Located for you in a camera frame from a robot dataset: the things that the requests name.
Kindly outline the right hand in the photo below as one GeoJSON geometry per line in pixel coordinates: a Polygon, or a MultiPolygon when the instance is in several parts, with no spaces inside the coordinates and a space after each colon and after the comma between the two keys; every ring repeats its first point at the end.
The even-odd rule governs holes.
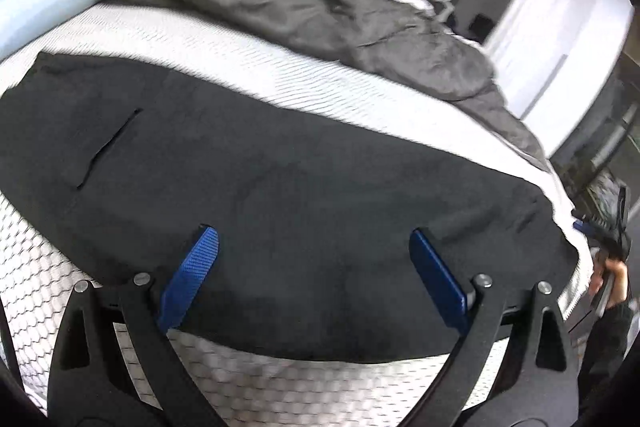
{"type": "Polygon", "coordinates": [[[588,295],[594,303],[600,296],[598,309],[611,309],[628,299],[629,282],[625,262],[612,259],[605,254],[596,254],[588,286],[588,295]]]}

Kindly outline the right forearm black sleeve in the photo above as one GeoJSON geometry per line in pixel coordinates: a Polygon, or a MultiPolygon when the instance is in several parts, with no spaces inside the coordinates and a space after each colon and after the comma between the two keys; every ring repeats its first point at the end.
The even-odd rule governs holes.
{"type": "Polygon", "coordinates": [[[623,301],[606,309],[593,324],[577,378],[579,413],[599,398],[622,365],[633,317],[628,301],[623,301]]]}

